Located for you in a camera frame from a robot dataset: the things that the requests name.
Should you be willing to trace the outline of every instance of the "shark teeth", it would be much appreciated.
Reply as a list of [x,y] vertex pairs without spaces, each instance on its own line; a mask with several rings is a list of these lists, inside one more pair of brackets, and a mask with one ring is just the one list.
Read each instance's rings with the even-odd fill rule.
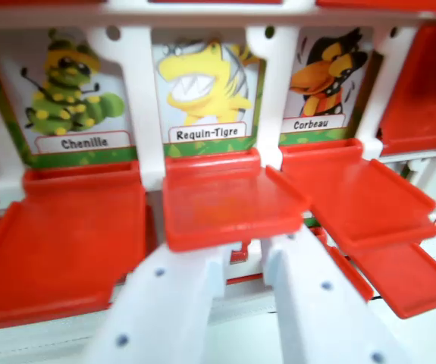
[[185,74],[174,81],[172,97],[178,102],[200,99],[211,92],[215,78],[205,74]]

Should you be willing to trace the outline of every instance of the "red plastic flap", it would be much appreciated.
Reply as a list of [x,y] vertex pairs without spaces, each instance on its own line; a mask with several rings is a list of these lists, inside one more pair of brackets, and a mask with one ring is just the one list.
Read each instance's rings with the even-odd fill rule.
[[174,251],[296,231],[309,206],[280,172],[260,168],[254,150],[179,158],[168,164],[163,194]]
[[418,32],[380,128],[383,155],[436,149],[436,26]]
[[386,301],[396,305],[395,312],[407,317],[436,307],[436,263],[410,247],[436,234],[428,219],[434,201],[380,162],[362,159],[356,140],[283,151],[284,173],[310,195],[314,216]]
[[0,221],[0,327],[104,309],[144,259],[145,193],[138,164],[123,165],[26,175]]
[[351,258],[398,317],[436,308],[436,261],[418,244],[386,246]]
[[346,253],[436,234],[432,199],[378,161],[360,143],[338,140],[284,147],[283,171],[312,198],[311,211]]
[[392,11],[435,11],[436,0],[316,0],[319,6]]

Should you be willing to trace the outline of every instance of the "cartoon character card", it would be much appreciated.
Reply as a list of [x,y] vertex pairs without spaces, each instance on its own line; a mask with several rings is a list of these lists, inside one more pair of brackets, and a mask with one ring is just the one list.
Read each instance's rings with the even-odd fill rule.
[[372,28],[300,30],[281,145],[341,139],[372,51]]
[[136,158],[121,69],[78,29],[0,30],[0,81],[0,108],[13,111],[6,121],[28,165]]
[[244,34],[154,32],[153,42],[165,154],[253,146],[265,65]]

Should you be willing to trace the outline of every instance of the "yellow shark illustration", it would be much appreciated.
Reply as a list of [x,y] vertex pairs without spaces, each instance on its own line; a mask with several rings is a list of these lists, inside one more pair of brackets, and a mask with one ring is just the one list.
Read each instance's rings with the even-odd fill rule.
[[172,82],[169,105],[187,113],[184,125],[195,124],[205,116],[216,116],[219,123],[238,121],[240,111],[253,104],[247,97],[246,75],[238,48],[228,49],[218,40],[198,52],[175,52],[158,64],[158,72]]

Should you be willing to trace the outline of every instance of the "caterpillar eye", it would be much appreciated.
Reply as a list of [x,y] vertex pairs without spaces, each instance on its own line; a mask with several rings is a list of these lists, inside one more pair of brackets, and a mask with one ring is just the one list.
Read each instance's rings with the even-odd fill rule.
[[63,57],[58,61],[59,68],[68,68],[72,65],[73,60],[69,57]]
[[84,63],[78,63],[78,70],[80,70],[81,74],[85,74],[87,76],[91,73],[89,67],[86,66]]

